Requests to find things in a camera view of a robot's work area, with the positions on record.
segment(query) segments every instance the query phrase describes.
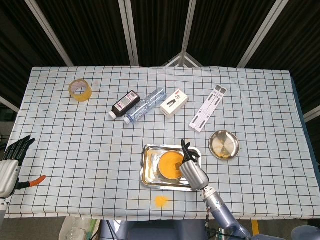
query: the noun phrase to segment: metal tray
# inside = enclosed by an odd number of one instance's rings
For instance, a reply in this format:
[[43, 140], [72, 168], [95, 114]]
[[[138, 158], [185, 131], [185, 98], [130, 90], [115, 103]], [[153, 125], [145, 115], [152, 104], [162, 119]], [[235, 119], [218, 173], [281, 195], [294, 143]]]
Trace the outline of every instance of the metal tray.
[[[201, 152], [195, 147], [189, 147], [189, 150], [199, 154], [200, 157], [196, 160], [201, 167]], [[192, 189], [184, 177], [170, 180], [161, 175], [158, 163], [161, 156], [168, 151], [177, 151], [184, 155], [180, 145], [148, 144], [143, 148], [140, 170], [141, 182], [149, 188], [191, 192]]]

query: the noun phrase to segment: tape roll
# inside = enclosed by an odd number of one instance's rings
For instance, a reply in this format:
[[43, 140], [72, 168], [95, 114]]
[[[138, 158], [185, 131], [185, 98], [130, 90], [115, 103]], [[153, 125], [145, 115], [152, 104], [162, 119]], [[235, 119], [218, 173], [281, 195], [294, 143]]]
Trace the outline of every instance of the tape roll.
[[[77, 94], [76, 91], [80, 88], [85, 88], [85, 90], [83, 93]], [[69, 85], [69, 93], [78, 102], [85, 102], [91, 97], [92, 90], [85, 80], [77, 79]]]

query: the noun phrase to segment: bottle label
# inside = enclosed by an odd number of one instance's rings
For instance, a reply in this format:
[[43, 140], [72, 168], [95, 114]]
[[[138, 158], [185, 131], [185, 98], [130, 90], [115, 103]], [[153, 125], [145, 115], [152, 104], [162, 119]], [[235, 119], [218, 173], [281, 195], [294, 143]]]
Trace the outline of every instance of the bottle label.
[[123, 99], [117, 102], [115, 107], [121, 112], [126, 106], [128, 106], [137, 97], [138, 96], [133, 91], [131, 91]]

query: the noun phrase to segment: stainless steel bowl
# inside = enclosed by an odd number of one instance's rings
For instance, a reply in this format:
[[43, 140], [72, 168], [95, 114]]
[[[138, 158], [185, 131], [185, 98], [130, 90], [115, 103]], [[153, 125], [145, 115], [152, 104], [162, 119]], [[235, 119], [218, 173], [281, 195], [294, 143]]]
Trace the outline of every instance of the stainless steel bowl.
[[235, 158], [239, 153], [239, 141], [235, 135], [226, 130], [215, 132], [209, 140], [209, 149], [221, 160]]

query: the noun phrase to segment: yellow powder stain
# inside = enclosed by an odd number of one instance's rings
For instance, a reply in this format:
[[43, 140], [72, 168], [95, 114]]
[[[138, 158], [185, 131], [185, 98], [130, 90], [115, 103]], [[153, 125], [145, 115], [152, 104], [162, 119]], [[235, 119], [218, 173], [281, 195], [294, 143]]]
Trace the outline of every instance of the yellow powder stain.
[[166, 196], [156, 196], [155, 205], [157, 208], [163, 208], [167, 204], [168, 198]]

